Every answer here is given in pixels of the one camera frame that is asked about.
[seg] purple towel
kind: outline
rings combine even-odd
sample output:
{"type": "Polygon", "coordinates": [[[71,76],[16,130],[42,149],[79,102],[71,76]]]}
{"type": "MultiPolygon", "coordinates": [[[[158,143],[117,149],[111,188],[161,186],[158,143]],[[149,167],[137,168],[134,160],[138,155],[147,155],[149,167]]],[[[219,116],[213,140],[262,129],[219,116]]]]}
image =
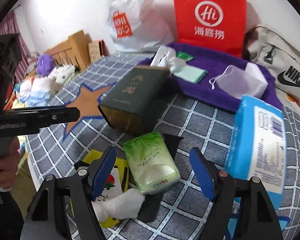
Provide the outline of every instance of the purple towel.
{"type": "Polygon", "coordinates": [[[56,66],[52,56],[42,54],[38,58],[37,75],[48,76],[56,66]]]}
{"type": "MultiPolygon", "coordinates": [[[[215,90],[212,90],[208,80],[222,74],[229,65],[235,65],[245,70],[248,61],[224,52],[189,44],[170,43],[167,46],[174,48],[176,52],[182,51],[194,56],[194,59],[189,61],[188,64],[208,71],[207,75],[198,84],[171,76],[170,81],[178,87],[179,92],[222,109],[233,112],[238,110],[240,100],[228,95],[217,84],[215,84],[215,90]]],[[[152,60],[153,58],[145,59],[139,62],[139,65],[150,65],[152,60]]],[[[258,66],[268,81],[268,86],[261,99],[282,110],[282,104],[277,98],[274,89],[274,77],[264,66],[258,66]]]]}

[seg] person's arm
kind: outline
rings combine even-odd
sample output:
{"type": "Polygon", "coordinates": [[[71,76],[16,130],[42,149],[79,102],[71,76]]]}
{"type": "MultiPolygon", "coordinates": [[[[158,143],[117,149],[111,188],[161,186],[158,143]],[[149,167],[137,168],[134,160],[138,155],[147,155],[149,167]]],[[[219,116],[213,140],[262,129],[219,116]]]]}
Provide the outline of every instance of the person's arm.
{"type": "Polygon", "coordinates": [[[20,160],[19,140],[15,137],[8,148],[8,154],[0,159],[0,187],[3,189],[11,188],[16,182],[16,172],[20,160]]]}

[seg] purple pillow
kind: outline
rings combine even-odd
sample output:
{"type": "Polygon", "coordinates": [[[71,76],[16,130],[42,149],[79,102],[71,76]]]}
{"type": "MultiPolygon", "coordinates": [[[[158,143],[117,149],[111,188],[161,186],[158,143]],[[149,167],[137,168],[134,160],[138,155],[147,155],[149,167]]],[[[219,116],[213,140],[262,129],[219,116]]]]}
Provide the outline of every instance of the purple pillow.
{"type": "Polygon", "coordinates": [[[48,76],[56,66],[51,55],[42,54],[38,58],[37,75],[48,76]]]}

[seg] white wall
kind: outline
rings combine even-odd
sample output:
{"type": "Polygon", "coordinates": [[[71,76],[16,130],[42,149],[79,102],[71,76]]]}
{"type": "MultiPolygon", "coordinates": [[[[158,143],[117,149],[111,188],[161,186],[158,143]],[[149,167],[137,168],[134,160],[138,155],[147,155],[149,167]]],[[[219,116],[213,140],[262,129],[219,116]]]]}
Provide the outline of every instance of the white wall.
{"type": "Polygon", "coordinates": [[[24,13],[23,7],[20,5],[19,7],[14,9],[14,14],[16,16],[16,21],[19,27],[20,34],[23,40],[25,41],[25,44],[27,45],[30,53],[37,51],[29,33],[26,15],[24,13]]]}
{"type": "MultiPolygon", "coordinates": [[[[93,40],[104,39],[109,52],[114,45],[106,25],[106,0],[20,0],[29,32],[39,52],[83,29],[93,40]]],[[[247,0],[249,29],[257,23],[269,24],[300,48],[300,16],[287,0],[247,0]]],[[[155,0],[156,9],[176,34],[173,0],[155,0]]]]}

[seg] striped curtain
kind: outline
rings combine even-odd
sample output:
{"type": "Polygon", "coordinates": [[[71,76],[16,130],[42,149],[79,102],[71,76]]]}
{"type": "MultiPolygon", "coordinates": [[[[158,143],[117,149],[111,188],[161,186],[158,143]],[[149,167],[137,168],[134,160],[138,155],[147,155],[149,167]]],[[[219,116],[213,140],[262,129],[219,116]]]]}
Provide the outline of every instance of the striped curtain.
{"type": "MultiPolygon", "coordinates": [[[[14,11],[9,12],[7,16],[3,19],[3,21],[0,23],[0,35],[10,34],[10,33],[20,33],[14,11]]],[[[19,43],[20,43],[22,60],[20,61],[19,66],[15,73],[16,83],[19,83],[24,79],[24,77],[27,74],[27,69],[29,66],[28,59],[27,59],[29,50],[21,35],[19,35],[19,43]]]]}

